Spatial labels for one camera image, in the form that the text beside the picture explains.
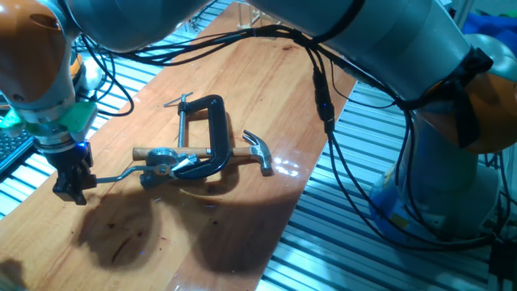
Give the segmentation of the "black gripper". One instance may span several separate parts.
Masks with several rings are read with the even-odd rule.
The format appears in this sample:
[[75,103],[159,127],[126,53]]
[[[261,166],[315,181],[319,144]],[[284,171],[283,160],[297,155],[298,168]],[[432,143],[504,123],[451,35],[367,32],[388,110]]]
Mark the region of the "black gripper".
[[96,175],[90,170],[93,167],[90,143],[82,141],[65,151],[44,153],[44,156],[57,169],[53,193],[63,201],[86,205],[83,188],[97,187]]

